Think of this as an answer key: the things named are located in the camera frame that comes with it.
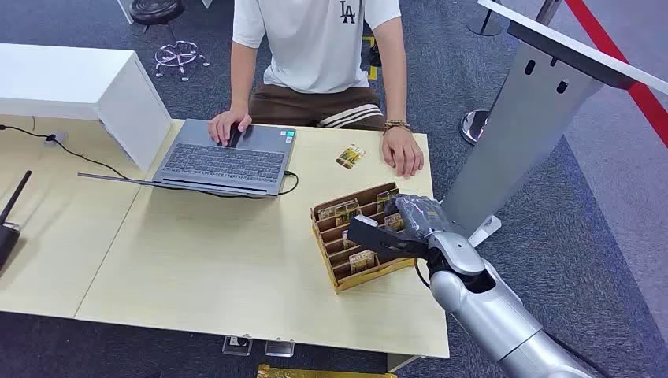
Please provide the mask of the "person's right hand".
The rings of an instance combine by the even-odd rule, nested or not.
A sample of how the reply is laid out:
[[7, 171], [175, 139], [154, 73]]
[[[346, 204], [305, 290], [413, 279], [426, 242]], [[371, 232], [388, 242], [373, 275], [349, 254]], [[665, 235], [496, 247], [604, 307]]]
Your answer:
[[251, 124], [252, 118], [246, 108], [231, 108], [216, 115], [207, 123], [209, 137], [218, 146], [227, 146], [232, 132], [243, 132]]

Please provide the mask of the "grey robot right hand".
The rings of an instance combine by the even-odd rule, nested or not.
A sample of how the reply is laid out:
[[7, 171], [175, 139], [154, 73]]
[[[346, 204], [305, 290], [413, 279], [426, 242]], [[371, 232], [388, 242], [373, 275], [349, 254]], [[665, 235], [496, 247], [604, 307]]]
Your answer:
[[427, 243], [439, 232], [453, 232], [441, 204], [433, 198], [398, 194], [386, 201], [383, 229]]

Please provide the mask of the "person's left hand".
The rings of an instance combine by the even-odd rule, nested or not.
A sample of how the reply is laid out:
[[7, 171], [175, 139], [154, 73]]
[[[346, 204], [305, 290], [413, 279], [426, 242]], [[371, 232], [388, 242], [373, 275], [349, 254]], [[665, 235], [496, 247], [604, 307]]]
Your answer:
[[389, 128], [383, 135], [381, 149], [385, 162], [397, 176], [409, 179], [424, 167], [424, 153], [407, 128]]

